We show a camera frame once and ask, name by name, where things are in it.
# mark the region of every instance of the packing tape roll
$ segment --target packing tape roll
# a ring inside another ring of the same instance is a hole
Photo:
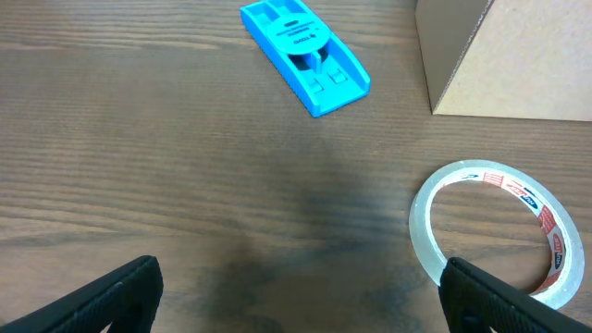
[[[413,248],[427,274],[440,284],[447,259],[439,249],[430,222],[436,193],[458,181],[484,181],[520,199],[538,217],[551,249],[551,269],[543,284],[531,294],[536,300],[559,309],[572,299],[584,276],[584,248],[574,222],[557,199],[536,180],[503,164],[466,160],[436,171],[419,190],[409,214]]]

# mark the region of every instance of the wood grain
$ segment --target wood grain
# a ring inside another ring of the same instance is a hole
[[[540,180],[592,249],[592,124],[431,116],[404,0],[308,2],[373,79],[312,119],[247,3],[0,0],[0,318],[153,254],[154,332],[445,332],[407,218],[467,158]],[[544,276],[509,194],[454,185],[433,213],[446,254],[525,290]],[[592,325],[589,275],[561,310]]]

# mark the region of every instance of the tape core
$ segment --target tape core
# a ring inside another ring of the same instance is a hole
[[[439,285],[447,259],[431,227],[430,210],[436,193],[459,181],[483,181],[508,191],[538,218],[551,249],[551,269],[531,296],[553,309],[572,299],[584,276],[584,248],[574,222],[559,201],[537,181],[500,163],[466,160],[444,166],[415,195],[409,215],[413,248],[426,273]]]

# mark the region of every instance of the blue plastic object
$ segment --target blue plastic object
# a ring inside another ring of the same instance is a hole
[[[370,91],[370,77],[352,51],[302,1],[260,1],[241,8],[240,16],[313,117]]]

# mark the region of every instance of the cardboard box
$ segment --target cardboard box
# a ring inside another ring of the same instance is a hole
[[[592,1],[419,0],[434,114],[592,121]]]

